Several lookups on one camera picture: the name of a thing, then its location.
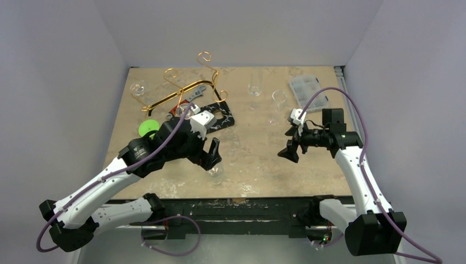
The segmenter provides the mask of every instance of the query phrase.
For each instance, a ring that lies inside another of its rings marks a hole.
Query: transparent plastic box
[[[302,109],[309,99],[320,90],[320,84],[317,77],[314,75],[300,75],[289,79],[291,91],[295,95],[298,106]],[[325,92],[321,92],[307,108],[306,112],[315,112],[327,108],[329,99]]]

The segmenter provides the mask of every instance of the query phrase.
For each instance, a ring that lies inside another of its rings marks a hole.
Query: gray floor
[[[158,248],[170,252],[188,250],[195,235],[186,240],[165,240]],[[279,235],[204,235],[199,248],[185,257],[170,257],[141,247],[139,230],[113,230],[94,238],[81,250],[79,264],[294,264],[294,263],[370,263],[393,264],[392,255],[353,257],[342,239],[337,244],[316,251],[307,239],[289,239]]]

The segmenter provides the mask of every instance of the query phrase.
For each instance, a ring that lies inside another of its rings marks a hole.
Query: green disc
[[[144,136],[146,135],[149,131],[153,130],[159,130],[159,122],[155,121],[154,119],[149,119],[144,122],[139,126],[139,136]]]

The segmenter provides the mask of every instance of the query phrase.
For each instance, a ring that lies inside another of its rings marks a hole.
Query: beige table surface
[[[139,137],[138,127],[147,117],[141,112],[142,105],[131,97],[130,86],[138,80],[148,83],[147,92],[141,97],[147,104],[154,103],[177,90],[176,86],[163,79],[166,68],[132,68],[128,73],[125,90],[116,117],[106,163],[134,138]],[[175,79],[181,86],[199,79],[211,80],[212,71],[208,68],[180,68]],[[312,196],[321,194],[350,195],[345,177],[324,148],[309,148],[306,155],[298,154],[298,164],[277,156],[285,147],[284,133],[290,125],[285,112],[297,107],[296,99],[288,87],[288,79],[302,74],[314,74],[321,87],[338,86],[333,67],[261,67],[261,68],[219,68],[218,90],[229,93],[226,100],[235,118],[235,125],[208,134],[205,150],[208,151],[212,137],[220,140],[219,152],[223,158],[225,174],[219,185],[208,181],[207,173],[187,159],[167,162],[162,170],[156,171],[128,186],[118,193],[116,199],[134,199],[145,193],[156,193],[161,198],[215,198],[215,197],[274,197]],[[251,73],[263,72],[263,92],[251,96],[247,86]],[[283,90],[288,98],[285,103],[281,124],[268,124],[271,109],[271,94]],[[204,96],[194,100],[199,106],[213,103],[210,86]],[[184,98],[192,94],[187,92]],[[352,130],[342,95],[336,91],[326,91],[330,107],[345,109],[345,122]],[[248,114],[245,108],[253,100],[260,104],[256,114]],[[162,123],[177,99],[157,107],[152,113],[155,120]],[[321,112],[307,115],[316,123],[321,123]]]

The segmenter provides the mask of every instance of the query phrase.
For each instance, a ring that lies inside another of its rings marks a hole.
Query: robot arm
[[[147,158],[172,133],[179,118],[164,122],[158,131],[131,140],[103,171],[71,195],[59,201],[46,200],[41,203],[39,208],[47,221],[62,211],[51,224],[49,233],[52,240],[62,250],[70,252],[86,245],[95,235],[108,229],[163,218],[165,208],[155,194],[146,194],[140,199],[122,205],[102,206],[125,187],[151,172],[162,169],[167,161],[187,158],[206,171],[221,161],[218,139],[212,140],[208,153],[203,150],[207,140],[207,129],[215,123],[214,116],[207,111],[199,113],[198,107],[193,111],[197,114],[189,120],[183,120],[168,144],[140,166],[111,178],[104,178],[111,172],[125,169]],[[75,196],[85,189],[88,191],[63,210],[73,197],[76,198]]]
[[[342,169],[356,206],[354,212],[343,206],[339,200],[325,199],[320,200],[316,208],[310,208],[311,215],[319,215],[327,219],[344,232],[348,250],[354,256],[395,253],[401,236],[374,203],[375,198],[372,197],[369,184],[359,167],[363,143],[356,132],[346,131],[343,109],[323,109],[321,129],[308,128],[304,121],[306,113],[299,118],[301,113],[301,109],[293,109],[291,112],[289,122],[292,127],[285,135],[292,136],[292,139],[288,140],[286,148],[280,151],[278,156],[297,163],[298,146],[301,147],[303,154],[307,152],[309,146],[326,147]],[[368,180],[379,195],[376,199],[381,202],[383,209],[397,226],[404,230],[406,227],[404,214],[393,211],[377,186],[366,163],[366,157],[363,157],[363,162]]]

